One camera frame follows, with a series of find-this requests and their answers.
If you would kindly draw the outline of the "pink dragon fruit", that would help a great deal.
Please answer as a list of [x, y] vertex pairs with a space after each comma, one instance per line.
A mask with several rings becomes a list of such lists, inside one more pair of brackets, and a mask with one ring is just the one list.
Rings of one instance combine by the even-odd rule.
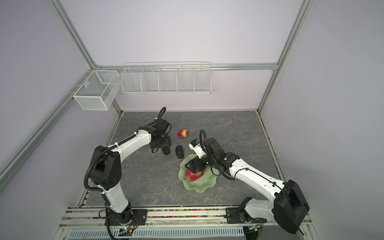
[[197, 171], [195, 174], [190, 171], [190, 170], [187, 170], [186, 171], [186, 180], [188, 182], [194, 182], [194, 181], [197, 181], [198, 179], [200, 179], [204, 173], [205, 173], [206, 169], [204, 169], [202, 172], [199, 172]]

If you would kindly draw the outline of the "dark avocado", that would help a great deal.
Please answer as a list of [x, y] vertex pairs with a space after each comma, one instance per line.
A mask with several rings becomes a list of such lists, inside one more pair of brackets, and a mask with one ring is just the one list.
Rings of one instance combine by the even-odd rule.
[[183, 147], [181, 145], [176, 146], [175, 152], [176, 152], [176, 156], [179, 159], [183, 159], [184, 158], [184, 149], [183, 149]]
[[163, 147], [162, 152], [164, 155], [169, 155], [171, 153], [170, 147]]

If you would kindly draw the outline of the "green wavy fruit bowl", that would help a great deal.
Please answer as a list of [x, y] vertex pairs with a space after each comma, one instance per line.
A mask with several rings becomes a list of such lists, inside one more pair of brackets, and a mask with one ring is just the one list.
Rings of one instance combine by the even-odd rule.
[[188, 155], [182, 162], [180, 163], [180, 170], [178, 173], [179, 180], [182, 181], [183, 186], [186, 190], [194, 190], [197, 193], [203, 193], [208, 188], [212, 188], [216, 185], [217, 177], [219, 174], [219, 171], [216, 169], [213, 169], [211, 171], [211, 168], [208, 167], [204, 173], [204, 175], [194, 182], [188, 182], [186, 180], [186, 167], [185, 165], [192, 160], [194, 157], [196, 157], [196, 154]]

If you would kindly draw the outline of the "red strawberry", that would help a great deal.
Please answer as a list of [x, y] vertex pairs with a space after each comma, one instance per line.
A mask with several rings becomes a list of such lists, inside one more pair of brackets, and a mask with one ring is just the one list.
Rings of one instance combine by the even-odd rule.
[[188, 136], [189, 132], [186, 129], [182, 129], [178, 132], [178, 136], [182, 138], [186, 138]]

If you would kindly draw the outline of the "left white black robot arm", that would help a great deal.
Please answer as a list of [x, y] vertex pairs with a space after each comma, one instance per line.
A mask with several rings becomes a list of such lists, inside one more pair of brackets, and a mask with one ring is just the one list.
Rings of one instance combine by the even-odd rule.
[[107, 219], [115, 218], [118, 225], [129, 225], [133, 221], [135, 215], [131, 203], [121, 187], [122, 162], [146, 145], [150, 146], [152, 153], [161, 148], [170, 148], [171, 129], [168, 121], [158, 117], [119, 142], [95, 148], [85, 173], [84, 187], [100, 193], [105, 201]]

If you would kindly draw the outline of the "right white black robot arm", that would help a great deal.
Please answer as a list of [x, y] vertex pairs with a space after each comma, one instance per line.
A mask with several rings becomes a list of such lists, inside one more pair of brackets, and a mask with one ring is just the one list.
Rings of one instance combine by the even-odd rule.
[[260, 201], [247, 197], [236, 208], [235, 216], [229, 217], [231, 220], [240, 223], [270, 220], [290, 234], [300, 231], [310, 206], [296, 182], [284, 182], [255, 169], [238, 155], [226, 153], [214, 138], [205, 141], [194, 139], [189, 148], [196, 154], [185, 165], [190, 172], [195, 174], [212, 167], [225, 178], [240, 180], [266, 198]]

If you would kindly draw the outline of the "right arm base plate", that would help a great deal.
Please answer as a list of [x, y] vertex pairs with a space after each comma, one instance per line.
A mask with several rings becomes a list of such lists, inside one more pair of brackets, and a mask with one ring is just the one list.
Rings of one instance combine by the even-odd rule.
[[266, 219], [252, 218], [240, 208], [226, 208], [225, 218], [228, 224], [265, 224]]

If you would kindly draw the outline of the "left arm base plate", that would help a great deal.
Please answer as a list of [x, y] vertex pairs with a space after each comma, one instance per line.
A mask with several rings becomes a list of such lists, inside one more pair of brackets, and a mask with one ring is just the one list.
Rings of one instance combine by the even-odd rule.
[[143, 226], [146, 224], [147, 215], [146, 209], [127, 210], [121, 214], [108, 211], [106, 222], [109, 226]]

